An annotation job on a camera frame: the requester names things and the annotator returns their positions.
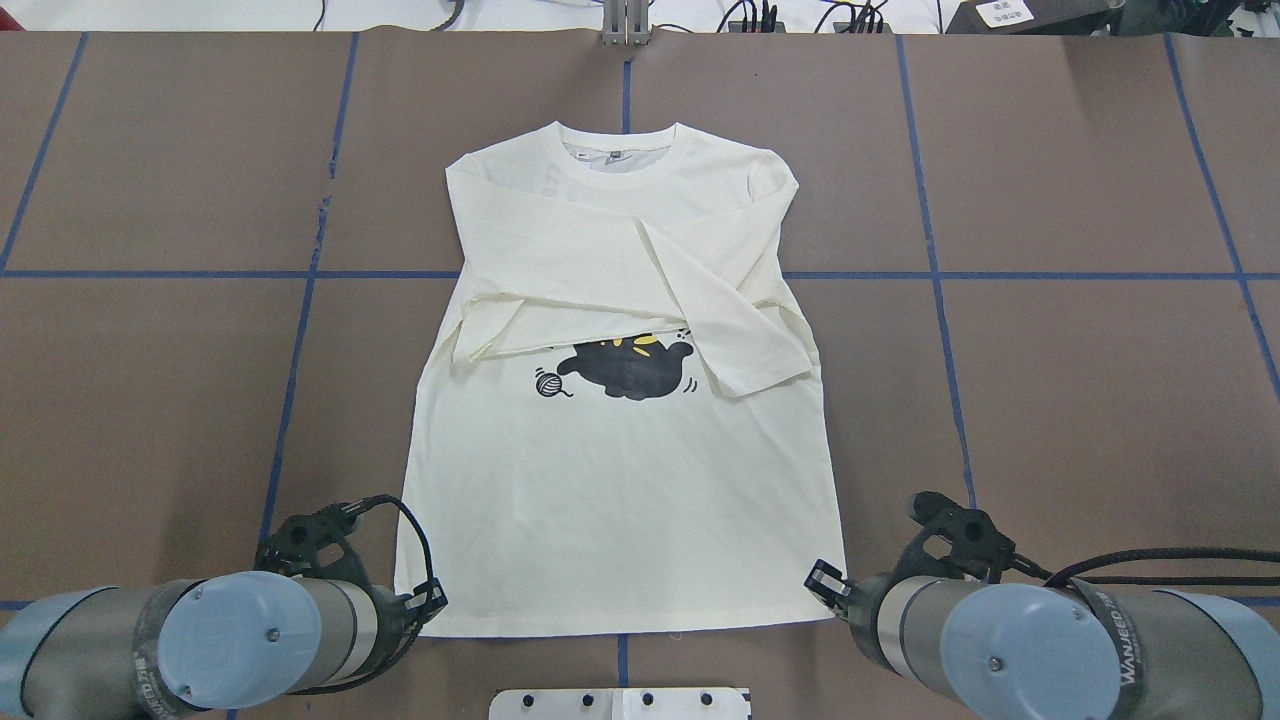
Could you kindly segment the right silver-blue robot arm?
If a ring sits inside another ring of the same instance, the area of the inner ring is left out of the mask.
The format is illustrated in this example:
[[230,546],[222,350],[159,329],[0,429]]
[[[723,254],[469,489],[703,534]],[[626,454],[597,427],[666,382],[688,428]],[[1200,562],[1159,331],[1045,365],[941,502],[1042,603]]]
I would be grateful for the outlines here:
[[1277,630],[1234,600],[937,575],[805,587],[859,650],[982,719],[1275,719]]

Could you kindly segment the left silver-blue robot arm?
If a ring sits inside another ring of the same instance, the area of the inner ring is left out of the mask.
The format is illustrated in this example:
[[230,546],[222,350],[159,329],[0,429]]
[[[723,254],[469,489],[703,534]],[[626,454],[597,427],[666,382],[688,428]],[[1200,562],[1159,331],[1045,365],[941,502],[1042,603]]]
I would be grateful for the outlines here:
[[189,719],[362,685],[447,605],[352,580],[239,571],[54,594],[3,628],[3,712]]

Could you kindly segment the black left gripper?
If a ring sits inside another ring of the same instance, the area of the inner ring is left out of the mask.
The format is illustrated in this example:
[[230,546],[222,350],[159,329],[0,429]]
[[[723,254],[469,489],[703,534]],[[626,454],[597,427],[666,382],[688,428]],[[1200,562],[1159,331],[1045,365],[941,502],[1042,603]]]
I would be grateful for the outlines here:
[[429,623],[449,603],[438,578],[428,578],[407,593],[375,585],[378,634],[375,651],[402,651],[419,637],[419,623]]

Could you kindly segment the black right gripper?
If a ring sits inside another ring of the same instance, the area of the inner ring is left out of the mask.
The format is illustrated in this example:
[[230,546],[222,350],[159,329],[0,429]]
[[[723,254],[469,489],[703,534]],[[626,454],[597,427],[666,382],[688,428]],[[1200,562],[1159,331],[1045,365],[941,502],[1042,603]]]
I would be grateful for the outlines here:
[[823,559],[814,561],[804,587],[831,612],[845,620],[859,641],[874,641],[881,605],[891,588],[891,575],[861,580],[844,574]]

